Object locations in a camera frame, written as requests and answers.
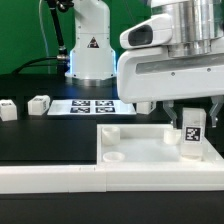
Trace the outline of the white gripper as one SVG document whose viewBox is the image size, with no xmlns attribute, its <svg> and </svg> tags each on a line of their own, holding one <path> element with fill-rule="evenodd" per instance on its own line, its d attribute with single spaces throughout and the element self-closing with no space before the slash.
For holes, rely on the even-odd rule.
<svg viewBox="0 0 224 224">
<path fill-rule="evenodd" d="M 177 127 L 174 102 L 211 97 L 211 125 L 224 105 L 224 31 L 212 19 L 187 22 L 167 13 L 124 31 L 125 52 L 117 67 L 119 98 L 125 103 L 164 101 Z"/>
</svg>

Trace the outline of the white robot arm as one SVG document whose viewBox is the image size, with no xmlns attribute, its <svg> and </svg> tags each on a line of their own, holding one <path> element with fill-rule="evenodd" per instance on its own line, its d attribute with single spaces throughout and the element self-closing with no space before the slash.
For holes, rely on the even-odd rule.
<svg viewBox="0 0 224 224">
<path fill-rule="evenodd" d="M 211 121 L 224 106 L 222 0 L 146 0 L 152 15 L 124 31 L 125 52 L 114 68 L 106 40 L 108 17 L 97 0 L 75 0 L 76 46 L 66 78 L 99 84 L 117 71 L 119 98 L 148 114 L 161 102 L 171 119 L 176 100 L 209 97 Z"/>
</svg>

